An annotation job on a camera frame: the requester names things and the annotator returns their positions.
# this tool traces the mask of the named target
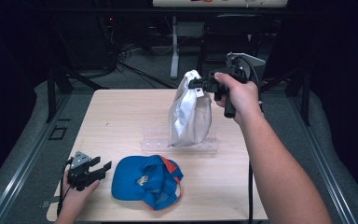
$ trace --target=human arm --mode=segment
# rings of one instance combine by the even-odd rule
[[[321,195],[269,126],[258,104],[257,86],[215,74],[230,89],[260,199],[271,223],[331,223]],[[225,98],[216,102],[225,105]]]
[[[63,179],[68,179],[67,171],[65,172]],[[71,189],[67,181],[63,181],[62,192],[67,193],[66,196],[64,196],[65,198],[62,202],[62,210],[55,223],[75,223],[77,217],[81,213],[81,210],[86,204],[86,200],[91,195],[91,193],[98,188],[99,185],[100,180],[96,180],[87,188],[83,189],[82,191],[78,191],[76,189]]]

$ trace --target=table top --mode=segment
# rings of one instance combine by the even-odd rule
[[[113,173],[118,162],[132,155],[153,155],[142,150],[144,127],[168,127],[168,111],[176,90],[96,91],[73,146],[71,157],[81,151],[112,169],[89,197],[78,220],[82,221],[201,221],[248,219],[249,157],[239,126],[223,116],[212,102],[212,127],[219,148],[212,151],[172,150],[159,154],[181,168],[182,197],[174,205],[152,211],[143,202],[125,202],[112,197]],[[56,219],[57,204],[47,213]],[[267,219],[254,184],[254,219]]]
[[[153,0],[154,7],[286,7],[287,0]]]

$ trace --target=clear plastic container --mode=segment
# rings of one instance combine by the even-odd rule
[[[218,129],[211,127],[205,139],[191,147],[171,147],[168,146],[169,132],[168,127],[143,127],[144,139],[141,142],[141,148],[146,153],[159,152],[205,152],[215,153],[219,148],[219,141],[216,136]]]

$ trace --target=cable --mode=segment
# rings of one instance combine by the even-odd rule
[[[74,160],[73,158],[69,159],[69,161],[67,161],[65,163],[65,165],[62,167],[61,182],[60,182],[60,200],[58,202],[58,207],[57,207],[57,216],[60,215],[60,212],[62,210],[62,203],[63,203],[63,199],[64,199],[64,197],[62,197],[62,188],[63,188],[63,177],[64,177],[64,174],[65,174],[65,169],[66,169],[66,166],[71,164],[73,160]]]
[[[255,68],[253,67],[252,63],[249,62],[246,58],[238,56],[238,59],[244,60],[251,69],[251,74],[249,76],[249,79],[254,78],[255,79],[255,85],[257,86],[258,91],[258,104],[260,106],[260,110],[262,113],[263,111],[263,101],[262,101],[262,95],[260,90],[260,81],[258,79],[257,73],[255,71]],[[248,198],[249,198],[249,220],[248,223],[253,223],[253,212],[254,212],[254,206],[253,206],[253,169],[251,161],[249,160],[249,172],[248,172]]]
[[[156,81],[157,83],[169,88],[169,89],[177,89],[177,86],[174,84],[174,83],[171,83],[171,82],[168,82],[168,81],[164,81],[164,80],[161,80],[159,78],[156,78],[156,77],[152,77],[150,75],[148,75],[147,73],[143,72],[143,71],[140,71],[136,68],[133,68],[123,62],[118,62],[120,65],[122,65],[125,69],[128,69],[129,71],[132,71],[133,73],[141,76],[141,77],[147,77],[149,79],[152,79],[153,81]]]

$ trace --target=blue cap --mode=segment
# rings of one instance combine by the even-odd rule
[[[112,195],[123,201],[144,201],[160,210],[179,200],[182,178],[179,166],[162,156],[129,156],[117,165]]]

